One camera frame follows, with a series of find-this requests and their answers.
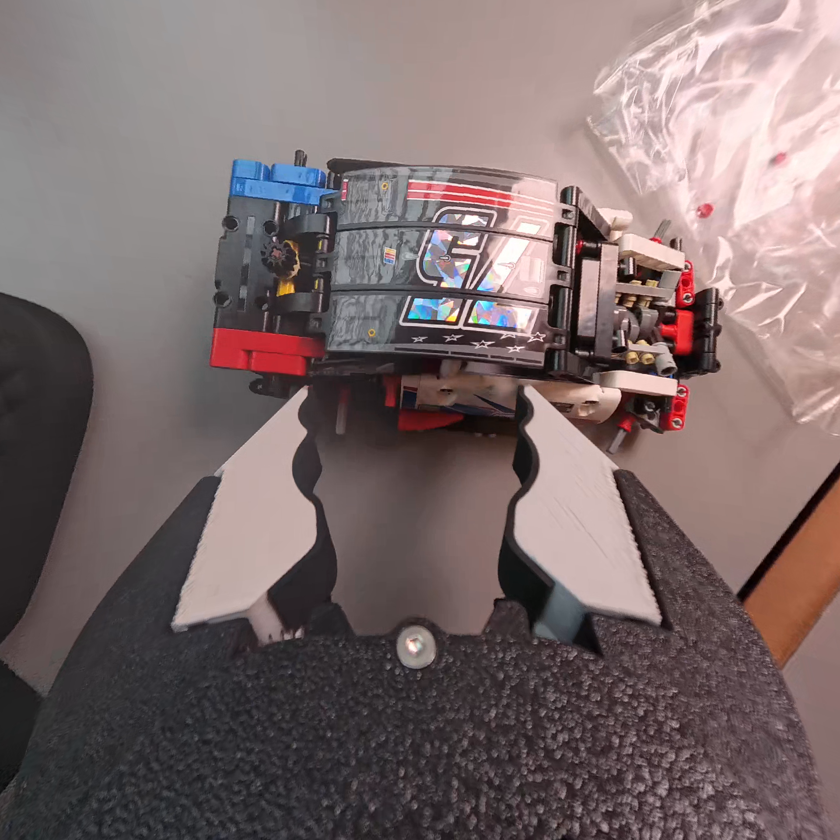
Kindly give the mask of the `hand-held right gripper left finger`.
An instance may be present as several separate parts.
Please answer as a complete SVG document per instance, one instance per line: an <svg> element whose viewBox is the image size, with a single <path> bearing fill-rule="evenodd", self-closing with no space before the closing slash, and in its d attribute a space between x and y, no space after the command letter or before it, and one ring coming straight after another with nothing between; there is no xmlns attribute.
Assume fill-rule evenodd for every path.
<svg viewBox="0 0 840 840"><path fill-rule="evenodd" d="M320 499L316 399L302 387L217 470L172 618L181 633L246 619L260 643L305 634L330 602L337 557Z"/></svg>

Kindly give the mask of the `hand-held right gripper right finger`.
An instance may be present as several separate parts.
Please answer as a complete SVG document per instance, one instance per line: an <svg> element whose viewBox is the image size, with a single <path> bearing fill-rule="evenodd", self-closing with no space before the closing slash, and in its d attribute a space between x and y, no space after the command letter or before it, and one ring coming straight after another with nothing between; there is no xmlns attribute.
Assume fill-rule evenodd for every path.
<svg viewBox="0 0 840 840"><path fill-rule="evenodd" d="M513 469L498 561L504 596L533 634L571 644L588 616L662 626L616 483L616 467L538 391L519 388Z"/></svg>

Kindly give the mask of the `toy brick race car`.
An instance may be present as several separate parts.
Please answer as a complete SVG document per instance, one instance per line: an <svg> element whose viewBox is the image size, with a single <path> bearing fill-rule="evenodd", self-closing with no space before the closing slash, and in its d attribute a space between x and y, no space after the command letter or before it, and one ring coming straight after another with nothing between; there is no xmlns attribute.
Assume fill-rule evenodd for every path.
<svg viewBox="0 0 840 840"><path fill-rule="evenodd" d="M569 419L686 426L718 373L723 301L664 220L577 185L473 166L232 163L208 362L289 397L327 382L342 434L355 386L402 431L513 417L532 386Z"/></svg>

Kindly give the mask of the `grey desk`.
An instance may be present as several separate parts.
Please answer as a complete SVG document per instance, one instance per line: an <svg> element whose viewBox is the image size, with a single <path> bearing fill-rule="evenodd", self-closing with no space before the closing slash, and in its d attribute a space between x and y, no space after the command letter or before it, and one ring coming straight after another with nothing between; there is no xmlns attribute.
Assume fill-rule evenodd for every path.
<svg viewBox="0 0 840 840"><path fill-rule="evenodd" d="M207 364L234 158L497 167L649 213L585 120L599 71L680 2L2 2L2 290L70 321L96 392L51 555L4 659L47 692L111 584L277 409ZM838 461L732 333L688 429L619 452L737 590ZM497 596L515 441L349 424L319 442L335 596L473 633Z"/></svg>

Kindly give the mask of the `black chair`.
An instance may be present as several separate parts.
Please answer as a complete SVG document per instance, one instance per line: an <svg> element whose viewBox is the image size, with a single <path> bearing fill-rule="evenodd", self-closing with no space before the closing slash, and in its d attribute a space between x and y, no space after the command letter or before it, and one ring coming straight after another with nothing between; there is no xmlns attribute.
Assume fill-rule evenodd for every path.
<svg viewBox="0 0 840 840"><path fill-rule="evenodd" d="M1 641L28 609L93 396L88 346L59 314L1 295Z"/></svg>

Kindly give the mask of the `clear plastic bag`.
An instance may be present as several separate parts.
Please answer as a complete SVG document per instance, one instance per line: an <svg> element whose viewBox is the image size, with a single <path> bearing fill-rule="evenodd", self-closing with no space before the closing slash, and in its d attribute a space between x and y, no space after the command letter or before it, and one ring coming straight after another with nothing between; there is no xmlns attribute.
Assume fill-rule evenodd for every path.
<svg viewBox="0 0 840 840"><path fill-rule="evenodd" d="M686 235L793 419L834 436L838 13L837 1L686 2L602 71L587 119L641 203Z"/></svg>

